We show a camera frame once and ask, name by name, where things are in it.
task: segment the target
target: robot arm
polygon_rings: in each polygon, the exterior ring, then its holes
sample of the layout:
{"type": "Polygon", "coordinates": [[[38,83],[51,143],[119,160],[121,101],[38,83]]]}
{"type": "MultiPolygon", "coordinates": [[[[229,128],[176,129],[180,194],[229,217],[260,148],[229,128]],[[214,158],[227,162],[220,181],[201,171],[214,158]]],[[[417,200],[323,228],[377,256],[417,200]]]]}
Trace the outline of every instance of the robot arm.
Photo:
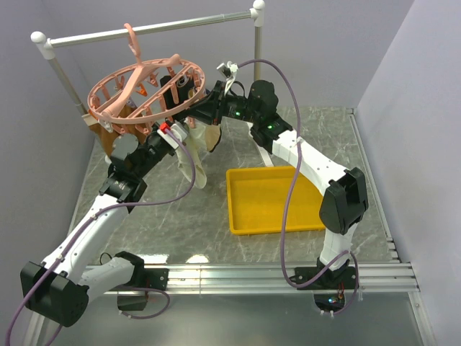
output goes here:
{"type": "MultiPolygon", "coordinates": [[[[253,123],[250,133],[259,146],[296,167],[298,161],[297,143],[301,142],[303,161],[300,173],[307,177],[323,196],[320,218],[326,226],[323,250],[318,259],[322,269],[336,255],[350,250],[351,239],[357,223],[368,209],[366,182],[358,168],[350,171],[313,148],[277,114],[278,98],[274,85],[268,81],[255,81],[248,98],[227,94],[229,81],[235,74],[229,71],[228,81],[218,81],[207,96],[187,111],[188,116],[204,123],[217,125],[222,117],[230,117],[253,123]]],[[[349,260],[338,259],[328,272],[337,278],[345,270],[349,260]]]]}
{"type": "MultiPolygon", "coordinates": [[[[173,124],[171,132],[184,141],[187,132],[180,124],[173,124]]],[[[77,227],[61,245],[48,255],[40,265],[28,262],[21,271],[24,296],[35,283],[50,269],[55,259],[61,258],[58,266],[49,274],[34,292],[26,307],[42,314],[59,324],[70,327],[84,313],[88,304],[96,297],[119,285],[146,287],[147,277],[144,261],[128,252],[120,252],[108,263],[85,272],[86,266],[98,250],[106,244],[112,232],[122,223],[133,209],[133,203],[140,200],[146,183],[143,177],[165,157],[174,154],[178,145],[155,127],[142,144],[131,134],[125,134],[114,142],[111,155],[112,165],[108,178],[99,190],[93,205],[77,227]],[[132,203],[108,210],[98,218],[95,213],[118,203],[132,203]],[[67,256],[61,253],[79,229],[90,219],[94,219],[80,237],[71,245],[67,256]]],[[[166,280],[159,285],[165,289],[166,280]]]]}

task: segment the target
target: yellow tray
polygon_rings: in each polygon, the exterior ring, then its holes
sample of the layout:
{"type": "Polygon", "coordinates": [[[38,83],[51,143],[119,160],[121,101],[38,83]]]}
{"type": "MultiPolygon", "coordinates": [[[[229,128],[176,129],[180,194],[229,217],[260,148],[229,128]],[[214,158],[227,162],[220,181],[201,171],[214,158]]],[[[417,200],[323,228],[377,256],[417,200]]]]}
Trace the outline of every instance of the yellow tray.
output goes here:
{"type": "MultiPolygon", "coordinates": [[[[294,167],[229,169],[226,173],[230,231],[238,235],[279,233],[294,167]]],[[[322,196],[301,174],[288,210],[287,231],[325,229],[322,196]]]]}

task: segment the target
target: gray marble surface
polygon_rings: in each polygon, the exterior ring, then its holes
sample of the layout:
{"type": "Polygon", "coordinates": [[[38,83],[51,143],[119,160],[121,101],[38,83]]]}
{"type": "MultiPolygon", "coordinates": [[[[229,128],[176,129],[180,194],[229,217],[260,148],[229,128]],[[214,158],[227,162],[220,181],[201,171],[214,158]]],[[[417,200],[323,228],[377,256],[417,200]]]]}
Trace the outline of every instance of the gray marble surface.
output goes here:
{"type": "MultiPolygon", "coordinates": [[[[283,107],[279,114],[295,124],[295,111],[283,107]]],[[[353,127],[344,108],[301,107],[302,136],[330,159],[346,167],[364,163],[353,127]]],[[[193,189],[176,203],[158,207],[137,207],[114,230],[101,252],[115,254],[125,250],[145,257],[146,262],[183,264],[210,262],[279,262],[279,234],[236,236],[229,231],[225,173],[236,167],[264,166],[248,127],[237,120],[224,120],[223,137],[212,154],[201,153],[207,172],[207,186],[193,189]]],[[[286,165],[272,157],[275,165],[286,165]]],[[[176,168],[175,157],[167,156],[146,176],[148,184],[142,201],[165,200],[187,188],[189,182],[176,168]]],[[[88,211],[107,174],[104,152],[96,141],[89,163],[75,224],[88,211]]],[[[368,186],[370,209],[358,225],[352,251],[360,262],[391,260],[386,235],[375,198],[368,186]]],[[[289,262],[315,261],[323,247],[324,231],[290,232],[285,252],[289,262]]]]}

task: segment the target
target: metal frame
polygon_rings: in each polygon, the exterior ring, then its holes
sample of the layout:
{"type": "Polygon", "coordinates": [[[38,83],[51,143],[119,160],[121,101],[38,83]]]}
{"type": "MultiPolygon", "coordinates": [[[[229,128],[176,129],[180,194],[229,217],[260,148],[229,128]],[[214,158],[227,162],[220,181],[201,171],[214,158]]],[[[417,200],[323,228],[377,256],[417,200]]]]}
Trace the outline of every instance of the metal frame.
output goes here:
{"type": "Polygon", "coordinates": [[[423,299],[419,292],[409,293],[411,307],[415,314],[416,324],[418,325],[419,334],[423,340],[424,346],[437,346],[434,331],[432,330],[431,322],[423,303],[423,299]]]}
{"type": "MultiPolygon", "coordinates": [[[[257,9],[251,8],[248,11],[244,12],[235,12],[230,14],[218,14],[215,16],[209,17],[200,17],[194,19],[179,20],[175,22],[166,22],[161,24],[154,25],[144,25],[142,27],[134,27],[133,31],[137,35],[151,34],[155,32],[163,32],[169,30],[178,30],[188,27],[198,27],[202,25],[211,25],[223,22],[229,22],[233,20],[240,19],[253,19],[255,21],[255,42],[254,42],[254,58],[261,58],[261,38],[262,38],[262,25],[264,24],[264,2],[259,1],[259,6],[257,9]]],[[[61,37],[61,38],[46,38],[41,32],[34,32],[31,35],[32,41],[37,45],[40,52],[43,54],[43,57],[48,60],[48,63],[53,68],[54,72],[58,76],[60,82],[62,83],[64,89],[67,91],[73,103],[75,104],[77,110],[81,115],[87,113],[84,103],[81,101],[76,90],[74,89],[71,81],[67,77],[66,73],[62,69],[58,60],[54,54],[54,48],[67,47],[71,45],[80,45],[83,43],[90,43],[103,40],[114,40],[116,38],[129,37],[127,29],[118,29],[104,32],[94,32],[91,34],[77,35],[70,37],[61,37]]],[[[260,63],[254,64],[254,80],[261,78],[261,67],[260,63]]]]}
{"type": "MultiPolygon", "coordinates": [[[[289,275],[295,267],[315,267],[298,263],[287,266],[289,275]]],[[[97,266],[88,266],[90,270],[97,266]]],[[[168,268],[169,294],[303,294],[313,290],[296,290],[289,286],[276,264],[242,265],[146,265],[147,270],[168,268]]],[[[411,264],[360,264],[359,280],[365,293],[418,292],[419,287],[411,264]]],[[[316,293],[334,293],[334,290],[316,290],[316,293]]],[[[112,290],[105,294],[138,295],[130,290],[112,290]]]]}
{"type": "Polygon", "coordinates": [[[348,109],[348,111],[349,111],[349,119],[351,120],[352,128],[354,129],[354,135],[355,135],[355,138],[357,139],[357,143],[359,144],[359,150],[360,150],[360,154],[362,155],[363,163],[365,165],[365,170],[367,171],[368,180],[370,181],[372,192],[373,192],[373,195],[375,196],[376,206],[377,206],[377,209],[381,217],[382,226],[384,227],[386,236],[392,239],[392,235],[390,234],[390,230],[389,230],[388,221],[386,220],[384,209],[382,208],[382,204],[381,204],[381,199],[380,199],[380,196],[376,188],[375,178],[373,178],[372,169],[370,167],[370,163],[368,162],[367,155],[365,153],[365,148],[363,146],[362,138],[360,137],[359,128],[357,127],[357,122],[355,121],[354,109],[350,108],[348,109]]]}

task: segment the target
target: purple cable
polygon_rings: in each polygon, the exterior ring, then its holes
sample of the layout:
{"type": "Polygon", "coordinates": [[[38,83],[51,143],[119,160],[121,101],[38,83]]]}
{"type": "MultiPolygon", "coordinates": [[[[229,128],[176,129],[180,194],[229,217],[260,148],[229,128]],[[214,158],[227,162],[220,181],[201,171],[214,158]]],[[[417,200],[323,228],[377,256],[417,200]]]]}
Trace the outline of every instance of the purple cable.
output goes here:
{"type": "MultiPolygon", "coordinates": [[[[192,167],[192,179],[191,179],[191,182],[190,182],[190,186],[187,188],[186,191],[184,191],[182,194],[180,194],[179,196],[176,196],[175,198],[172,198],[170,200],[165,200],[165,201],[161,201],[161,202],[148,202],[148,203],[142,203],[142,202],[131,202],[131,203],[120,203],[120,204],[114,204],[114,205],[110,205],[106,208],[103,208],[101,209],[100,211],[98,211],[97,213],[94,214],[94,217],[93,218],[89,218],[88,220],[86,220],[86,222],[81,225],[81,227],[78,229],[78,231],[73,235],[73,237],[71,238],[71,240],[69,241],[69,243],[66,245],[66,247],[64,248],[64,250],[61,252],[61,255],[59,258],[56,259],[56,261],[47,269],[47,271],[42,275],[42,277],[33,285],[33,287],[30,289],[29,292],[27,292],[26,296],[24,297],[24,299],[22,299],[22,302],[21,304],[19,305],[18,309],[14,312],[14,315],[13,315],[13,318],[12,318],[12,321],[11,323],[9,324],[8,326],[8,330],[6,331],[6,336],[5,336],[5,346],[10,346],[10,342],[11,342],[11,336],[12,336],[12,332],[13,332],[13,327],[14,327],[14,324],[16,323],[16,320],[19,316],[19,313],[21,312],[21,310],[25,307],[26,303],[30,300],[30,298],[32,297],[32,295],[35,293],[35,291],[38,289],[38,287],[40,287],[40,285],[43,283],[43,281],[46,280],[46,278],[54,271],[54,269],[56,269],[57,266],[59,266],[59,263],[64,261],[66,255],[68,254],[68,252],[71,250],[72,246],[75,244],[75,242],[77,241],[77,239],[79,239],[80,235],[85,231],[85,229],[95,220],[97,219],[101,214],[103,213],[106,213],[107,211],[109,210],[112,210],[112,209],[116,209],[116,208],[122,208],[122,207],[140,207],[140,206],[153,206],[153,205],[163,205],[163,204],[168,204],[168,203],[172,203],[172,202],[176,202],[177,200],[180,200],[181,198],[183,198],[185,195],[187,195],[191,190],[192,188],[194,187],[194,183],[195,183],[195,165],[194,165],[194,160],[192,159],[192,156],[190,154],[190,152],[188,152],[188,150],[186,149],[185,145],[183,143],[181,143],[181,141],[176,138],[173,133],[171,133],[171,131],[169,129],[166,129],[166,133],[171,136],[171,138],[181,147],[181,149],[185,152],[185,154],[187,155],[187,158],[189,159],[190,161],[190,164],[191,164],[191,167],[192,167]]],[[[164,309],[161,310],[161,312],[163,312],[169,305],[169,300],[168,300],[168,304],[166,305],[166,307],[164,309]]]]}
{"type": "MultiPolygon", "coordinates": [[[[265,59],[248,60],[248,61],[245,61],[244,63],[238,64],[238,67],[241,68],[246,65],[249,65],[250,63],[266,63],[272,66],[279,73],[279,75],[282,77],[282,79],[286,83],[287,88],[290,91],[291,97],[293,98],[293,103],[295,104],[296,124],[297,124],[296,137],[299,138],[301,136],[300,135],[300,129],[301,129],[300,108],[297,105],[295,93],[293,92],[293,89],[287,77],[283,74],[282,70],[280,70],[280,68],[278,68],[274,63],[272,63],[271,61],[265,60],[265,59]]],[[[295,189],[296,180],[300,174],[301,163],[303,162],[303,151],[301,150],[301,142],[298,141],[296,147],[297,147],[297,164],[296,164],[296,169],[295,169],[295,175],[293,177],[293,180],[291,181],[290,189],[288,190],[287,199],[285,200],[285,207],[283,209],[282,232],[281,232],[281,239],[280,239],[280,262],[282,266],[283,277],[285,278],[285,280],[290,286],[294,288],[305,288],[309,286],[310,284],[314,283],[315,281],[317,281],[317,279],[319,279],[319,277],[322,276],[322,274],[325,271],[327,271],[328,268],[332,266],[340,257],[343,257],[345,254],[351,254],[352,259],[354,260],[354,264],[355,264],[355,289],[352,294],[351,300],[348,302],[348,304],[346,304],[341,310],[334,313],[334,314],[340,314],[341,312],[343,312],[345,309],[347,309],[350,306],[350,303],[354,300],[357,294],[357,290],[359,288],[359,265],[357,263],[357,258],[354,256],[354,254],[352,254],[352,252],[344,250],[343,252],[338,254],[336,257],[334,257],[320,272],[317,273],[316,276],[314,276],[309,281],[302,283],[302,284],[296,284],[292,282],[287,273],[287,268],[285,265],[285,234],[286,234],[286,228],[287,228],[288,208],[290,206],[290,201],[291,201],[291,196],[293,194],[293,190],[295,189]]]]}
{"type": "Polygon", "coordinates": [[[136,288],[132,288],[132,287],[125,287],[127,289],[130,289],[130,290],[140,290],[140,291],[143,291],[143,292],[156,292],[156,293],[161,293],[163,294],[165,297],[166,297],[166,304],[165,306],[159,311],[159,312],[156,312],[152,315],[148,315],[148,316],[134,316],[134,315],[131,315],[129,314],[128,312],[124,312],[122,311],[122,315],[123,316],[126,316],[130,319],[152,319],[153,317],[157,317],[158,315],[162,314],[165,310],[167,310],[168,306],[170,305],[170,296],[168,295],[167,292],[163,292],[162,290],[156,290],[155,288],[141,288],[141,287],[136,287],[136,288]]]}
{"type": "Polygon", "coordinates": [[[53,336],[51,337],[51,339],[45,344],[45,346],[50,346],[53,341],[55,341],[55,338],[58,336],[59,332],[61,331],[61,329],[63,328],[62,324],[58,326],[58,328],[56,328],[53,336]]]}

